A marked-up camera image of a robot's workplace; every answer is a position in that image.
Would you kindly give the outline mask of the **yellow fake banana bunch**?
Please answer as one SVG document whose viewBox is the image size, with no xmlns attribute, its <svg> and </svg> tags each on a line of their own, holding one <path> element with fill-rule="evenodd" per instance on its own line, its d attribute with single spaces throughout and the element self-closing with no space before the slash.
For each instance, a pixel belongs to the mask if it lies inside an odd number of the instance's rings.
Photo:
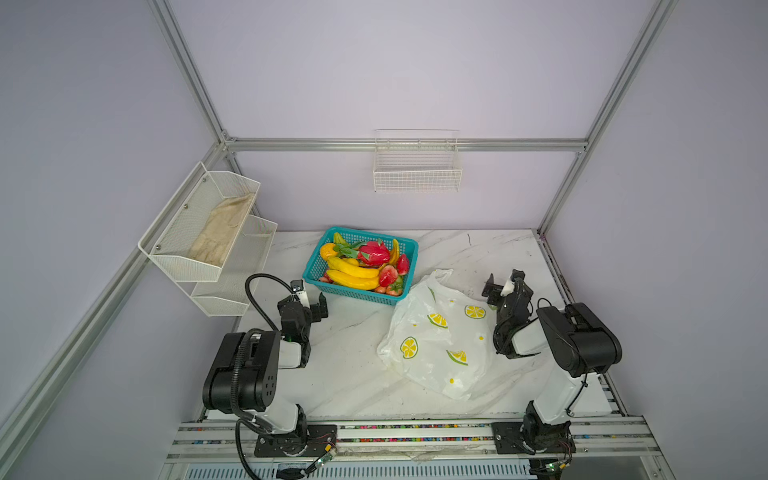
<svg viewBox="0 0 768 480">
<path fill-rule="evenodd" d="M 338 257 L 330 257 L 326 263 L 326 275 L 335 284 L 363 291 L 375 290 L 380 286 L 378 269 L 352 265 Z"/>
</svg>

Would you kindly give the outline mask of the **white lemon print plastic bag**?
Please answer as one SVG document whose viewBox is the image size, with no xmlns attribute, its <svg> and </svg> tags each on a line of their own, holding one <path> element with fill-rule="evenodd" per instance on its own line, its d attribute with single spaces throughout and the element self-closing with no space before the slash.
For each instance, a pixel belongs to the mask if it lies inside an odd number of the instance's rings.
<svg viewBox="0 0 768 480">
<path fill-rule="evenodd" d="M 471 398 L 490 368 L 494 309 L 446 285 L 450 270 L 435 270 L 394 308 L 376 353 L 384 365 L 452 400 Z"/>
</svg>

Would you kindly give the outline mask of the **pink fake dragon fruit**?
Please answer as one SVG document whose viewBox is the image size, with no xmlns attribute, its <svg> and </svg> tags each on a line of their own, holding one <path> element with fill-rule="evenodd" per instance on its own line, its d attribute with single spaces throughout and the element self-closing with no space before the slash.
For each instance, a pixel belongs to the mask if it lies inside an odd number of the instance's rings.
<svg viewBox="0 0 768 480">
<path fill-rule="evenodd" d="M 381 267 L 388 264 L 391 258 L 390 251 L 383 241 L 368 241 L 361 244 L 356 251 L 356 259 L 369 267 Z"/>
</svg>

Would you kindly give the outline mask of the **red fake strawberry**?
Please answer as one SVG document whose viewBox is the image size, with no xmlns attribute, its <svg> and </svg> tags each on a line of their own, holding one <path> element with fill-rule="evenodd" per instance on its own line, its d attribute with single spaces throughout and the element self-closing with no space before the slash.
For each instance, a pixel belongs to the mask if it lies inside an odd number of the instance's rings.
<svg viewBox="0 0 768 480">
<path fill-rule="evenodd" d="M 399 278 L 399 273 L 393 265 L 386 265 L 379 271 L 379 286 L 388 288 Z"/>
</svg>

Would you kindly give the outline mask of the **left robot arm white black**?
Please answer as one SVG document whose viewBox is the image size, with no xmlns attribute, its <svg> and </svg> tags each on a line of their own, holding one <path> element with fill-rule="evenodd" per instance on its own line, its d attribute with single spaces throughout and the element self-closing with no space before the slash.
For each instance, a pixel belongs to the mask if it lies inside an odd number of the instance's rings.
<svg viewBox="0 0 768 480">
<path fill-rule="evenodd" d="M 326 299 L 309 301 L 301 280 L 282 284 L 289 295 L 277 304 L 280 327 L 224 336 L 202 389 L 207 410 L 231 414 L 257 435 L 261 457 L 299 456 L 320 448 L 304 409 L 278 396 L 278 373 L 303 369 L 311 355 L 311 327 L 328 317 Z"/>
</svg>

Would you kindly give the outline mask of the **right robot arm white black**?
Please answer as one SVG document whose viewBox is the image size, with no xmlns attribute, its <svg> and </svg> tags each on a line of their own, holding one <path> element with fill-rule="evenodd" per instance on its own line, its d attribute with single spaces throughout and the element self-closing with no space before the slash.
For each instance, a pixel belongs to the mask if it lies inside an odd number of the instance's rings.
<svg viewBox="0 0 768 480">
<path fill-rule="evenodd" d="M 482 291 L 496 311 L 492 340 L 498 355 L 522 359 L 549 351 L 555 362 L 523 418 L 492 425 L 494 442 L 499 454 L 570 455 L 574 408 L 591 383 L 621 361 L 622 347 L 585 304 L 558 308 L 545 301 L 534 306 L 533 295 L 521 270 L 512 271 L 502 285 L 490 276 Z"/>
</svg>

